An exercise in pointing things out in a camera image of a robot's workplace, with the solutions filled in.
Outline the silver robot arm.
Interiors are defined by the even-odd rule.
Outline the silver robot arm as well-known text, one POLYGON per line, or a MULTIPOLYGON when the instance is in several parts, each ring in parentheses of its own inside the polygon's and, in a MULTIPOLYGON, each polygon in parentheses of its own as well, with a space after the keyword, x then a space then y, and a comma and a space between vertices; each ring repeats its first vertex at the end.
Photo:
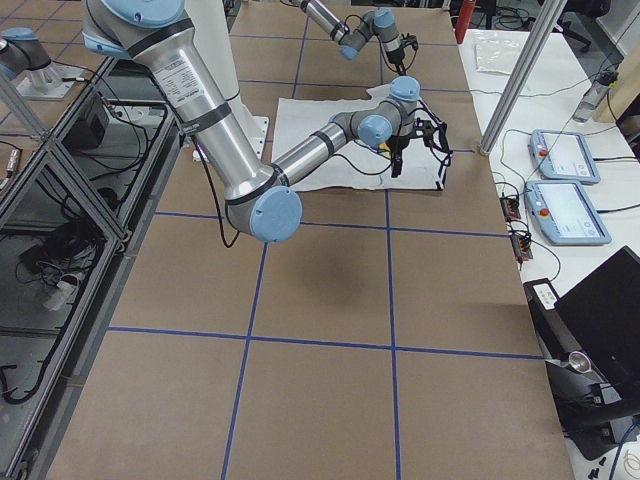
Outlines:
POLYGON ((420 98, 419 82, 409 76, 404 50, 415 48, 414 36, 399 33, 393 12, 379 8, 364 13, 355 29, 339 20, 320 1, 297 1, 303 11, 335 41, 341 54, 354 58, 372 37, 378 39, 397 73, 390 92, 373 109, 341 112, 271 164, 251 147, 232 108, 194 44, 195 25, 182 1, 86 1, 83 36, 88 49, 146 67, 196 150, 222 180, 225 202, 217 208, 237 231, 261 242, 279 243, 298 229, 303 206, 293 185, 304 179, 351 141, 372 149, 390 149, 392 177, 403 167, 402 152, 420 139, 443 153, 449 166, 452 151, 447 126, 429 113, 420 98))
POLYGON ((401 34, 396 19, 388 7, 370 10, 362 15, 348 15, 340 20, 321 1, 288 1, 316 23, 339 46, 347 60, 355 59, 368 42, 375 37, 385 55, 385 65, 399 76, 405 76, 412 64, 405 64, 407 48, 419 49, 415 35, 401 34))

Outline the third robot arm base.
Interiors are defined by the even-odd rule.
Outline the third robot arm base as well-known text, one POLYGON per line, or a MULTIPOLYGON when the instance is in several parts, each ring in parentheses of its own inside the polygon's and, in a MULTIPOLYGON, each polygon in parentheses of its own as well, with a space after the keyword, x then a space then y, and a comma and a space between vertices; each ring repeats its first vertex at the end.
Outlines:
POLYGON ((1 32, 1 73, 9 81, 23 76, 16 90, 28 100, 63 100, 74 85, 86 81, 84 68, 56 64, 27 27, 1 32))

